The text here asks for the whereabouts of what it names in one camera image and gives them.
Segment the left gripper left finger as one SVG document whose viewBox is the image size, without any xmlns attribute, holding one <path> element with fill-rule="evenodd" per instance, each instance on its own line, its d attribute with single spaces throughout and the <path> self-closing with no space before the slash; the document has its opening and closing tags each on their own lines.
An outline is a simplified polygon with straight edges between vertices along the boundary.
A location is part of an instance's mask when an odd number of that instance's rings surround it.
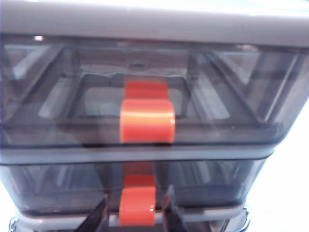
<svg viewBox="0 0 309 232">
<path fill-rule="evenodd" d="M 82 232 L 108 232 L 109 231 L 109 205 L 108 195 L 105 194 L 101 202 L 81 224 Z"/>
</svg>

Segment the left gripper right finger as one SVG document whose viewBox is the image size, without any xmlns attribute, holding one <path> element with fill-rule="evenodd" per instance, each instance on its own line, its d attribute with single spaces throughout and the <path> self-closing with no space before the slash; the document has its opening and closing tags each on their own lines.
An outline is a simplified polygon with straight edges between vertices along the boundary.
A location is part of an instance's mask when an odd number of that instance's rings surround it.
<svg viewBox="0 0 309 232">
<path fill-rule="evenodd" d="M 161 204 L 164 232 L 188 232 L 188 227 L 176 203 L 174 186 L 169 185 Z"/>
</svg>

